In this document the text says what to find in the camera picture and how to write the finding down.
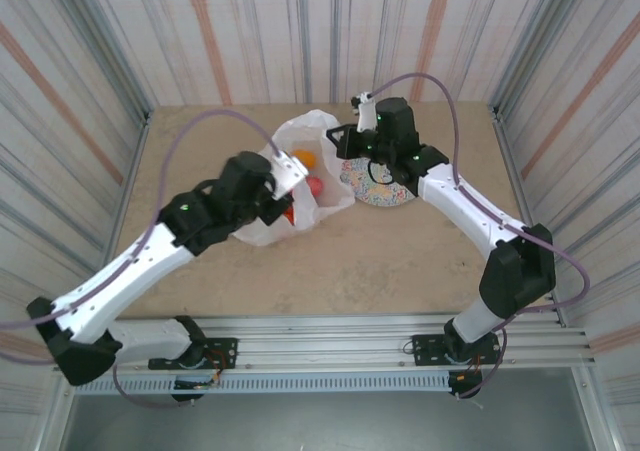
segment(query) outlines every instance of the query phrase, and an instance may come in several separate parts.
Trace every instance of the white arm segment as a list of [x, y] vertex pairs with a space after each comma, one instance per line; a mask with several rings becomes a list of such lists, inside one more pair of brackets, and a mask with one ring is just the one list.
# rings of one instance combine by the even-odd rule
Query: white arm segment
[[[511, 218], [498, 209], [462, 178], [460, 178], [460, 183], [483, 206], [500, 216], [503, 223], [522, 229], [524, 226], [522, 222]], [[453, 221], [473, 241], [485, 260], [496, 247], [496, 242], [500, 240], [508, 242], [516, 237], [516, 234], [507, 231], [500, 224], [485, 216], [462, 195], [453, 181], [453, 167], [450, 164], [439, 164], [431, 168], [429, 174], [420, 179], [418, 194]], [[504, 319], [493, 314], [484, 304], [482, 298], [478, 297], [469, 308], [454, 318], [453, 326], [465, 342], [473, 343], [502, 321]]]
[[109, 333], [122, 343], [116, 353], [116, 364], [153, 358], [177, 359], [191, 345], [189, 333], [175, 319], [164, 323], [115, 322], [109, 326]]
[[[130, 259], [140, 239], [78, 288], [56, 299], [54, 311], [71, 305], [102, 283]], [[174, 240], [175, 236], [164, 224], [157, 224], [145, 248], [113, 283], [77, 309], [56, 319], [60, 329], [69, 329], [72, 341], [95, 342], [107, 327], [111, 329], [116, 317], [134, 300], [174, 269], [193, 259], [194, 256], [184, 246], [175, 247], [172, 244]]]
[[[500, 216], [503, 223], [520, 229], [524, 226], [497, 208], [464, 179], [460, 178], [460, 183], [483, 206]], [[453, 221], [473, 241], [485, 260], [496, 247], [496, 242], [511, 241], [516, 237], [514, 233], [502, 229], [502, 225], [485, 216], [462, 195], [453, 181], [453, 167], [450, 164], [434, 166], [429, 170], [429, 174], [420, 178], [418, 194]]]

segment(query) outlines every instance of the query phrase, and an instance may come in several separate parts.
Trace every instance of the plastic bag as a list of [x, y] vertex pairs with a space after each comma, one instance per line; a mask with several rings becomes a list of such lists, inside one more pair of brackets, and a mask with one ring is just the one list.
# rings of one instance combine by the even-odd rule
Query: plastic bag
[[[307, 231], [327, 216], [355, 203], [353, 190], [340, 181], [342, 160], [336, 158], [336, 148], [325, 136], [327, 129], [337, 126], [340, 123], [334, 116], [314, 109], [278, 128], [273, 140], [280, 149], [288, 154], [296, 149], [304, 149], [315, 155], [316, 164], [309, 170], [309, 175], [320, 178], [324, 190], [314, 198], [306, 182], [293, 189], [293, 225], [285, 216], [280, 216], [271, 226], [256, 219], [233, 233], [233, 236], [254, 246], [266, 246]], [[260, 151], [267, 159], [271, 159], [272, 153], [269, 146]]]

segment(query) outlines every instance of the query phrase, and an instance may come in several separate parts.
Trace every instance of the paper plate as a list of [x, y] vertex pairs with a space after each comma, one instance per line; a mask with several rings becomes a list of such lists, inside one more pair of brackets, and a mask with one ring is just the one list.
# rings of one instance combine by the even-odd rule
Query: paper plate
[[[351, 159], [342, 163], [340, 180], [351, 186], [357, 199], [374, 206], [399, 206], [415, 197], [399, 184], [384, 185], [373, 182], [367, 171], [368, 164], [368, 158]], [[372, 164], [371, 174], [379, 183], [391, 180], [391, 173], [386, 166]]]

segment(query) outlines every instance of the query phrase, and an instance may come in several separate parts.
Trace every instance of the metal wall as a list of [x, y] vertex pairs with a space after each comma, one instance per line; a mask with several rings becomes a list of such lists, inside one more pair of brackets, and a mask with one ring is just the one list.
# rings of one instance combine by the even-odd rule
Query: metal wall
[[[487, 101], [545, 0], [87, 0], [153, 105], [344, 102], [410, 71]], [[396, 95], [441, 100], [424, 82]]]
[[[71, 6], [0, 0], [0, 321], [102, 267], [140, 136], [143, 113]], [[0, 348], [48, 355], [32, 329], [0, 332]], [[37, 444], [49, 369], [0, 360], [1, 449]]]
[[[567, 316], [587, 331], [624, 441], [637, 449], [640, 0], [571, 1], [550, 17], [499, 112], [531, 214], [591, 275], [590, 294]], [[580, 288], [560, 262], [560, 298]]]

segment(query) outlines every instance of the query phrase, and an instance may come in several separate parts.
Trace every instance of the wooden tabletop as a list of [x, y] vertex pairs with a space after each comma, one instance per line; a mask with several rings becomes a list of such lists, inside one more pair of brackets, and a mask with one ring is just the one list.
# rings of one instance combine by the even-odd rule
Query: wooden tabletop
[[[412, 105], [422, 142], [452, 156], [445, 103]], [[271, 132], [319, 108], [353, 122], [348, 105], [233, 106]], [[135, 179], [119, 250], [148, 224], [158, 173], [180, 127], [199, 106], [157, 109]], [[486, 105], [460, 103], [460, 173], [497, 206], [518, 216]], [[171, 163], [167, 201], [204, 179], [261, 138], [247, 125], [217, 117], [200, 123]], [[128, 317], [269, 314], [456, 312], [478, 296], [484, 262], [466, 236], [432, 206], [413, 200], [394, 208], [361, 202], [312, 231], [267, 247], [229, 238], [165, 277], [125, 312]]]

